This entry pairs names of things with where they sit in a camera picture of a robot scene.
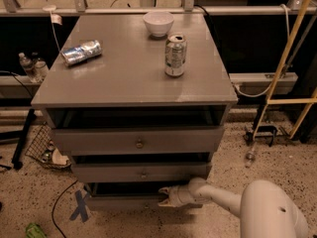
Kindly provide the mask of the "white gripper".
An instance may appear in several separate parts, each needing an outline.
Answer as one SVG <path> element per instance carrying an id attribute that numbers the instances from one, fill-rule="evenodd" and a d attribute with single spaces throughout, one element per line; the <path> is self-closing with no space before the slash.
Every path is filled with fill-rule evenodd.
<path id="1" fill-rule="evenodd" d="M 162 187 L 158 192 L 168 195 L 168 199 L 158 203 L 159 207 L 181 207 L 195 204 L 197 201 L 197 197 L 189 190 L 188 184 Z"/>

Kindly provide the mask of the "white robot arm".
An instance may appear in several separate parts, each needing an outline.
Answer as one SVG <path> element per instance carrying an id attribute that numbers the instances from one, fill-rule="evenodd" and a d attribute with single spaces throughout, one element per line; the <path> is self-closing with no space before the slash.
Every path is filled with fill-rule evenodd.
<path id="1" fill-rule="evenodd" d="M 159 206 L 216 203 L 240 219 L 241 238 L 308 238 L 304 214 L 283 189 L 267 180 L 252 181 L 242 194 L 215 187 L 203 178 L 158 192 L 167 195 Z"/>

